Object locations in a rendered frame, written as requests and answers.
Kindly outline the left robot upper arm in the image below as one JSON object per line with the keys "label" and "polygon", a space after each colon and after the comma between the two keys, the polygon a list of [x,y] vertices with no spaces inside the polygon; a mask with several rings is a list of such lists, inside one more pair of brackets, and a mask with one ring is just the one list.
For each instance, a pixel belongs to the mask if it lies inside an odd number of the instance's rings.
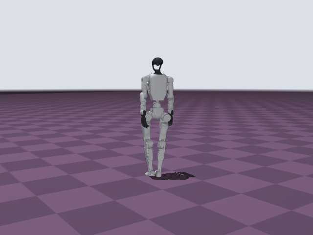
{"label": "left robot upper arm", "polygon": [[147,98],[147,89],[148,89],[148,81],[150,80],[150,75],[145,75],[141,79],[141,88],[142,88],[142,93],[144,94],[144,99]]}

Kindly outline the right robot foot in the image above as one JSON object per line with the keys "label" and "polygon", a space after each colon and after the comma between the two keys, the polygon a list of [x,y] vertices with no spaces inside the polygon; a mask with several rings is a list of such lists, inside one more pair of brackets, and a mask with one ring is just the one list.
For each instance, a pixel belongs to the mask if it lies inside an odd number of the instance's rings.
{"label": "right robot foot", "polygon": [[155,175],[156,175],[157,177],[161,177],[161,172],[160,172],[160,170],[158,170],[158,172],[155,171]]}

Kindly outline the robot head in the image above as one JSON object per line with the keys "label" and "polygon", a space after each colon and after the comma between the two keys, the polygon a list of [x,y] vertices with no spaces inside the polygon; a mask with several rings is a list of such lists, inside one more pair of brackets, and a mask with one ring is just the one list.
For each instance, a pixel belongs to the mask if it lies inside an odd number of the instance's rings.
{"label": "robot head", "polygon": [[[153,61],[152,61],[152,67],[153,67],[153,70],[155,71],[154,74],[163,75],[163,74],[160,72],[160,68],[161,68],[161,65],[162,65],[162,64],[163,64],[163,60],[162,60],[161,58],[157,57],[157,58],[153,59]],[[160,65],[159,69],[158,69],[158,70],[155,70],[155,69],[154,69],[154,65],[157,65],[157,66]]]}

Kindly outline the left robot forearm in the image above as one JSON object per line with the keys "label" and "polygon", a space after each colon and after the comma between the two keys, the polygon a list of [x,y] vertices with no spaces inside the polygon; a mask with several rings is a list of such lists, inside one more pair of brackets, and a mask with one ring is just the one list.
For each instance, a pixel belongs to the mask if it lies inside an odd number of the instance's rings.
{"label": "left robot forearm", "polygon": [[141,113],[141,115],[143,115],[143,111],[145,110],[146,111],[146,102],[147,102],[147,100],[146,99],[144,99],[144,94],[143,93],[140,93],[140,102],[141,102],[141,104],[140,104],[140,113]]}

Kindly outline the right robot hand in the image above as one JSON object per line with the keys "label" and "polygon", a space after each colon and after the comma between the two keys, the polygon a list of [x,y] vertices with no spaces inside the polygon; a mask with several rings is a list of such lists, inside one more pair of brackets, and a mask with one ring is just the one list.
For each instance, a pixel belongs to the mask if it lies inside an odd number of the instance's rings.
{"label": "right robot hand", "polygon": [[173,116],[172,116],[172,115],[173,115],[173,112],[174,112],[174,111],[172,110],[172,111],[171,111],[171,114],[169,114],[169,115],[171,116],[171,120],[168,122],[168,125],[169,125],[169,126],[171,126],[172,123],[173,123]]}

